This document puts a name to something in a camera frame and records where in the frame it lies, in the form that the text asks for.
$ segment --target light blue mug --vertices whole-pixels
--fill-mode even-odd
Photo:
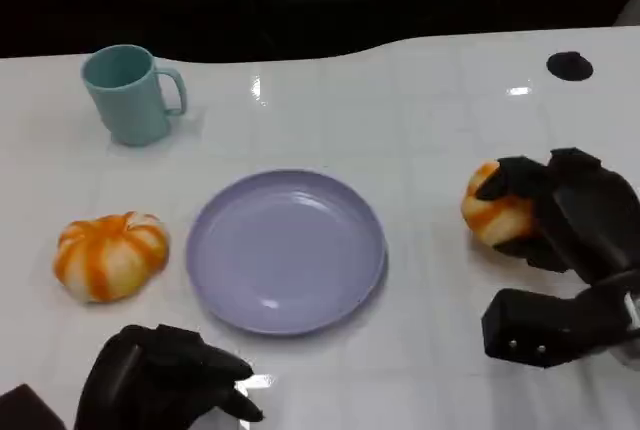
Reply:
[[[180,108],[167,108],[158,75],[176,83]],[[94,53],[82,66],[82,79],[113,138],[142,146],[169,133],[168,116],[187,111],[187,91],[172,68],[156,68],[153,55],[136,45],[114,45]]]

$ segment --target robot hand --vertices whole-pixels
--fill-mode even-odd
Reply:
[[[561,149],[546,166],[501,159],[476,197],[506,195],[532,200],[538,235],[497,250],[547,270],[572,268],[591,288],[570,300],[501,290],[482,319],[487,355],[549,367],[637,338],[640,202],[627,181],[591,155]]]
[[[206,345],[195,332],[127,326],[100,352],[75,430],[186,430],[216,406],[259,422],[262,412],[234,386],[252,375],[249,364]]]

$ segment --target white tiled surface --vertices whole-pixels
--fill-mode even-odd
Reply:
[[[590,80],[547,73],[547,57],[566,50],[591,60]],[[607,354],[547,371],[484,356],[480,316],[499,288],[569,296],[582,285],[479,248],[458,209],[483,160],[546,158],[559,146],[580,146],[639,186],[640,28],[416,39],[316,61],[166,62],[192,106],[145,149],[110,142],[78,76],[83,59],[0,61],[0,393],[27,382],[71,426],[104,341],[129,323],[163,322],[275,376],[253,395],[264,430],[640,426],[640,375]],[[183,251],[211,196],[283,167],[360,192],[383,222],[390,269],[353,318],[270,340],[202,312]],[[134,299],[78,305],[51,272],[59,231],[130,209],[167,223],[167,269]]]

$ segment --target lavender plate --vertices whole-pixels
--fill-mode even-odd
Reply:
[[[252,332],[295,335],[351,313],[385,270],[378,219],[351,188],[299,170],[247,177],[202,210],[187,270],[205,307]]]

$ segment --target small orange pumpkin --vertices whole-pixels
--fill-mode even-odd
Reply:
[[[480,167],[469,180],[462,200],[462,216],[478,239],[494,246],[535,233],[530,200],[509,195],[492,201],[478,200],[475,193],[500,163],[491,161]]]
[[[81,301],[110,302],[136,292],[169,255],[169,235],[153,215],[128,212],[70,223],[58,240],[58,280]]]

